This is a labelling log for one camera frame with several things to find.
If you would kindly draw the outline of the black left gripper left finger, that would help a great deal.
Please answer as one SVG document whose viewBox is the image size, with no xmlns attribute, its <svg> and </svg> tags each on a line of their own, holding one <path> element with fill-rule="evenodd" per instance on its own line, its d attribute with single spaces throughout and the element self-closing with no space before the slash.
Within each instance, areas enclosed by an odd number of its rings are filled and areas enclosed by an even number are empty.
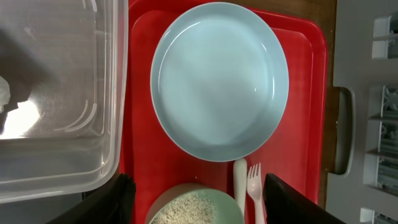
<svg viewBox="0 0 398 224">
<path fill-rule="evenodd" d="M 130 224 L 135 196 L 134 179 L 119 174 L 48 224 Z"/>
</svg>

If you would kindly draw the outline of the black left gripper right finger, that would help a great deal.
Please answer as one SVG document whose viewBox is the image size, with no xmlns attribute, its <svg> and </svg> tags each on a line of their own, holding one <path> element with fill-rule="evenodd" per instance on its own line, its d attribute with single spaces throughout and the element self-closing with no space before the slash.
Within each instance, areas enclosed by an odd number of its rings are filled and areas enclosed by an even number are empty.
<svg viewBox="0 0 398 224">
<path fill-rule="evenodd" d="M 275 174 L 266 175 L 263 199 L 267 224 L 345 224 Z"/>
</svg>

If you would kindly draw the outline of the white plastic fork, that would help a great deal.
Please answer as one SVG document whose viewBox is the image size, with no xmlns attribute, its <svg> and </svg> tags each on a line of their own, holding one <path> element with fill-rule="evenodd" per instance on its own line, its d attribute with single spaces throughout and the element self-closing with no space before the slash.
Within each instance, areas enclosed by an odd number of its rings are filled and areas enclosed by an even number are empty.
<svg viewBox="0 0 398 224">
<path fill-rule="evenodd" d="M 265 224 L 260 163 L 249 168 L 246 183 L 247 193 L 254 202 L 255 224 Z"/>
</svg>

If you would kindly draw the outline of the white plastic spoon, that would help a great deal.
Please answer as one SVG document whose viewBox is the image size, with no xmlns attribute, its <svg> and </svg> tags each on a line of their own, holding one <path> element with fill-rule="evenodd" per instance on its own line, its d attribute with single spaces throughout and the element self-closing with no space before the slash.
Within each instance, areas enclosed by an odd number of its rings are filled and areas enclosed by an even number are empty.
<svg viewBox="0 0 398 224">
<path fill-rule="evenodd" d="M 233 164 L 233 187 L 234 199 L 239 205 L 241 213 L 245 214 L 246 206 L 246 179 L 247 179 L 247 162 L 245 158 L 234 161 Z"/>
</svg>

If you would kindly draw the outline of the green bowl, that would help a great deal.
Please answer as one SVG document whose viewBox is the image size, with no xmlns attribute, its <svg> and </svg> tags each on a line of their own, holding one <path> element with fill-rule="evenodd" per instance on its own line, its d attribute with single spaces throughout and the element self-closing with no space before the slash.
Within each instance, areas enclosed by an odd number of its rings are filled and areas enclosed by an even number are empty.
<svg viewBox="0 0 398 224">
<path fill-rule="evenodd" d="M 241 224 L 244 216 L 234 198 L 201 184 L 180 184 L 166 190 L 151 205 L 147 224 Z"/>
</svg>

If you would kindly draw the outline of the white rice pile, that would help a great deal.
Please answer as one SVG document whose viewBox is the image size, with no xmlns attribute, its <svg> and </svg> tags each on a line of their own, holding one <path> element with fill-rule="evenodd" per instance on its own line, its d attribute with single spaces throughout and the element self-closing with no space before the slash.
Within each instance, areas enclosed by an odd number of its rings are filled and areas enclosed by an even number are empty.
<svg viewBox="0 0 398 224">
<path fill-rule="evenodd" d="M 216 206 L 205 192 L 185 193 L 162 208 L 151 223 L 215 224 Z"/>
</svg>

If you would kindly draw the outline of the light blue plate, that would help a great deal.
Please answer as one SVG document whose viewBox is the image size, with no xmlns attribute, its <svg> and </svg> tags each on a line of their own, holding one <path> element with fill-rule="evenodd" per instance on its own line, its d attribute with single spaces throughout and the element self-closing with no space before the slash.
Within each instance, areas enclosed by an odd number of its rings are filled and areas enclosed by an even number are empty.
<svg viewBox="0 0 398 224">
<path fill-rule="evenodd" d="M 251 10 L 209 2 L 176 18 L 150 70 L 157 119 L 186 153 L 233 161 L 259 149 L 287 105 L 289 70 L 271 27 Z"/>
</svg>

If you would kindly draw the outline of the white tissue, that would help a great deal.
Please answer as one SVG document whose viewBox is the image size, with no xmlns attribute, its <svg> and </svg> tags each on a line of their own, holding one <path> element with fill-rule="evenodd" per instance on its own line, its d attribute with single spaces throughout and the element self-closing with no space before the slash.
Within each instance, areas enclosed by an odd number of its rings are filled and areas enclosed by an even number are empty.
<svg viewBox="0 0 398 224">
<path fill-rule="evenodd" d="M 0 113 L 4 111 L 4 107 L 9 103 L 11 92 L 8 82 L 0 77 Z"/>
</svg>

